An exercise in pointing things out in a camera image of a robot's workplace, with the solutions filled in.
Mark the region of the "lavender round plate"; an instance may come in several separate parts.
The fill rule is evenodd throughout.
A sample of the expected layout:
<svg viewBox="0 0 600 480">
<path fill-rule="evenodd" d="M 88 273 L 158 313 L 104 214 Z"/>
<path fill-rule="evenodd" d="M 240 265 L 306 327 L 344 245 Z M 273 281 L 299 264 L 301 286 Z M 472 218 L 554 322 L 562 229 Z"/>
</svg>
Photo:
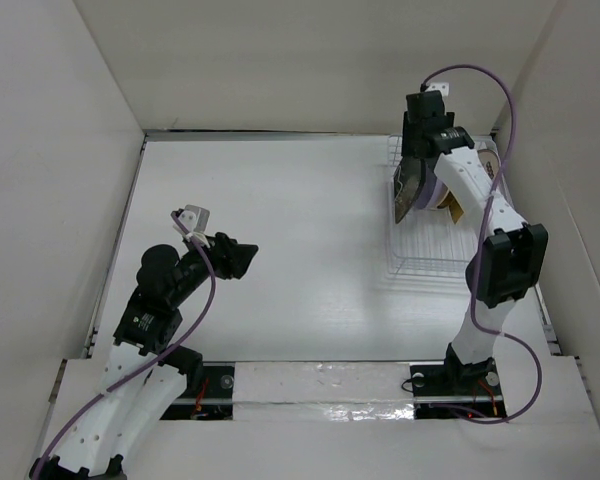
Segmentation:
<svg viewBox="0 0 600 480">
<path fill-rule="evenodd" d="M 417 210 L 435 210 L 448 194 L 447 186 L 430 170 L 425 168 L 424 185 L 416 199 Z"/>
</svg>

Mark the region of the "yellow brown patterned plate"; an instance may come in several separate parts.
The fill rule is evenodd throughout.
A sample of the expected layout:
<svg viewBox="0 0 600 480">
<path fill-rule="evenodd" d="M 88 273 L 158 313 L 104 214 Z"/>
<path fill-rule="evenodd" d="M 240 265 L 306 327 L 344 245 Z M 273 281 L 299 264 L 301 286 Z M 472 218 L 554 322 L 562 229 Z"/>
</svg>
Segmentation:
<svg viewBox="0 0 600 480">
<path fill-rule="evenodd" d="M 438 210 L 447 210 L 454 224 L 457 224 L 464 215 L 464 211 L 453 194 L 448 191 L 437 205 Z"/>
</svg>

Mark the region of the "white plate red characters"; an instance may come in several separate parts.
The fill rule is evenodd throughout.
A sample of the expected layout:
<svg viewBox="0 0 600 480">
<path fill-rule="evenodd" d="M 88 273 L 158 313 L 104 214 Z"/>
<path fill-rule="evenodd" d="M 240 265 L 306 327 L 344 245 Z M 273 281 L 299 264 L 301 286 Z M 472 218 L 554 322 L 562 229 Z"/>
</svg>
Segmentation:
<svg viewBox="0 0 600 480">
<path fill-rule="evenodd" d="M 488 177 L 494 180 L 500 170 L 500 157 L 496 151 L 487 146 L 481 146 L 477 150 L 480 162 Z"/>
</svg>

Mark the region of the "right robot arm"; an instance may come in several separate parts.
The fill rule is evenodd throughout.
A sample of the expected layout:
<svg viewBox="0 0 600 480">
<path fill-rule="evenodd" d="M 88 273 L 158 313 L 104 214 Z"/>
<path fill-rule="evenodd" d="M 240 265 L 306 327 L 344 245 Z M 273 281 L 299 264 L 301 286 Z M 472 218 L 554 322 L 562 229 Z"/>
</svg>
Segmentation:
<svg viewBox="0 0 600 480">
<path fill-rule="evenodd" d="M 419 393 L 459 396 L 493 372 L 495 341 L 515 303 L 537 284 L 549 236 L 509 204 L 436 90 L 406 97 L 401 160 L 393 174 L 395 222 L 422 204 L 433 183 L 446 186 L 458 202 L 476 233 L 477 251 L 465 270 L 471 297 L 462 326 L 444 361 L 414 368 L 411 383 Z"/>
</svg>

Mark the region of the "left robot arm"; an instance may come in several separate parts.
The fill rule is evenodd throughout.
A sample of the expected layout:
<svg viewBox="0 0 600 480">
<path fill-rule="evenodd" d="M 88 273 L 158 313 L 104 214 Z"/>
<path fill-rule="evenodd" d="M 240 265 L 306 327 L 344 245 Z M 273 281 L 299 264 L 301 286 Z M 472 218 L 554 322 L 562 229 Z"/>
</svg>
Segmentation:
<svg viewBox="0 0 600 480">
<path fill-rule="evenodd" d="M 123 479 L 151 429 L 179 396 L 206 389 L 202 355 L 174 336 L 180 306 L 205 281 L 242 278 L 258 246 L 224 233 L 145 251 L 114 331 L 96 396 L 35 460 L 32 479 Z"/>
</svg>

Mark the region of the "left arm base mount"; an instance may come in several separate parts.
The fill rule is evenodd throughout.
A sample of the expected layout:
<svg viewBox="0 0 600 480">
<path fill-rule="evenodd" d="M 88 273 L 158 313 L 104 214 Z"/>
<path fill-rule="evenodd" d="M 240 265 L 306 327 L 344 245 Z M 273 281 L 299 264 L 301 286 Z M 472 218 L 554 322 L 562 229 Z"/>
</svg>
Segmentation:
<svg viewBox="0 0 600 480">
<path fill-rule="evenodd" d="M 205 362 L 197 389 L 188 388 L 165 410 L 164 421 L 224 421 L 233 419 L 235 364 Z"/>
</svg>

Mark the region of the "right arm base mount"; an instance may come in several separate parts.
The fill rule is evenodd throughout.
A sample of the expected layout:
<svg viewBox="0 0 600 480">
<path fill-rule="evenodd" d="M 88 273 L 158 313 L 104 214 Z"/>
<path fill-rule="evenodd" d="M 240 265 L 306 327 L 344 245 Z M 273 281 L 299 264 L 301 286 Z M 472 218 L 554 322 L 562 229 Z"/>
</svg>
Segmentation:
<svg viewBox="0 0 600 480">
<path fill-rule="evenodd" d="M 459 379 L 452 377 L 443 362 L 410 364 L 401 388 L 412 395 L 417 420 L 496 419 L 507 415 L 493 359 Z"/>
</svg>

